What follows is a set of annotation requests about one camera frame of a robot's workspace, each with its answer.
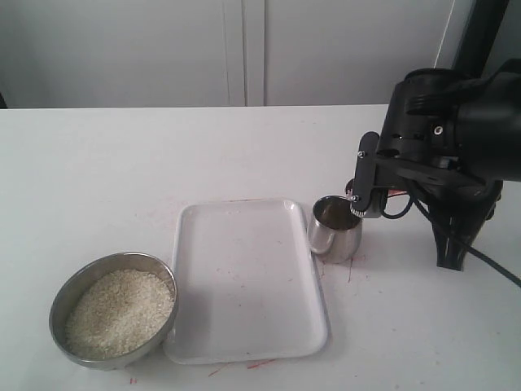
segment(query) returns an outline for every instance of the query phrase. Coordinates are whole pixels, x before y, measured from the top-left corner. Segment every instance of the rice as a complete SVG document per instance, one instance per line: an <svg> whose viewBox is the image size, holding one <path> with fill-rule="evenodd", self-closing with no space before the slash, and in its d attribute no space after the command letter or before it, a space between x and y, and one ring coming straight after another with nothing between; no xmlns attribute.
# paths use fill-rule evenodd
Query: rice
<svg viewBox="0 0 521 391"><path fill-rule="evenodd" d="M128 353L161 329L172 308L169 288L155 275L114 271L96 281L69 316L69 349L93 360Z"/></svg>

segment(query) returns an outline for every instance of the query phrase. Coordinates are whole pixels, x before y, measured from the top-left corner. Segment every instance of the stainless steel bowl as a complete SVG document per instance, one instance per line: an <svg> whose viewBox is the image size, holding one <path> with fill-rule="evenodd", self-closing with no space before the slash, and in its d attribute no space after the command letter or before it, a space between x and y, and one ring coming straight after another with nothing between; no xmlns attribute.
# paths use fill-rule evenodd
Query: stainless steel bowl
<svg viewBox="0 0 521 391"><path fill-rule="evenodd" d="M90 360L76 356L67 344L65 323L83 293L94 282L115 270L135 269L152 273L163 280L173 298L173 308L163 327L137 349L105 360ZM172 271L158 258L141 253L118 253L103 257L76 272L59 290L49 315L49 328L53 340L60 350L73 362L84 367L110 371L125 367L156 348L172 330L177 313L177 285Z"/></svg>

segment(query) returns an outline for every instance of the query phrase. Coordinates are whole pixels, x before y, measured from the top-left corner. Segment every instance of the plastic tray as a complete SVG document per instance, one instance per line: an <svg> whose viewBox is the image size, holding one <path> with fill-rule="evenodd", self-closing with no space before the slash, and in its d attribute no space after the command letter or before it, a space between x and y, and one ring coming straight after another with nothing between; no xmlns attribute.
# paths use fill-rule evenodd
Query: plastic tray
<svg viewBox="0 0 521 391"><path fill-rule="evenodd" d="M196 204L177 222L174 362L305 356L327 327L300 206L291 200Z"/></svg>

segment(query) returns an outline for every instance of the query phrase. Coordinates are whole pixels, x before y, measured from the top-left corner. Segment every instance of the black cable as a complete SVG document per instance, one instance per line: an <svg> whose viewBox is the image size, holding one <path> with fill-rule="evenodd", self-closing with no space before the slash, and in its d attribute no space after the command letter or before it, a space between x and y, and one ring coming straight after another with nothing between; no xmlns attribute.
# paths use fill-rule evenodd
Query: black cable
<svg viewBox="0 0 521 391"><path fill-rule="evenodd" d="M484 261L487 265L492 267L495 271L509 279L511 282L515 283L519 288L521 288L521 279L517 276L505 269L503 266L495 262L491 257L488 257L487 255L483 254L481 251L476 250L471 245L467 244L463 240L459 239L458 237L454 236L447 230L447 228L440 224L437 220L435 220L432 215L425 209L425 207L420 203L418 198L414 195L414 189L412 188L409 181L405 181L405 185L408 187L409 196L410 199L414 202L416 205L416 208L420 211L420 213L429 221L431 224L444 236L447 238L453 240L460 246L462 246L468 253L474 255L475 257L478 257L482 261Z"/></svg>
<svg viewBox="0 0 521 391"><path fill-rule="evenodd" d="M413 206L413 197L411 197L409 195L409 202L405 206L404 210L402 210L401 212L399 212L397 214L387 214L385 212L385 204L386 204L386 200L384 197L382 197L380 199L380 213L382 214L382 216L384 216L385 218L388 218L389 220L396 220L397 218L404 217L410 211L410 208Z"/></svg>

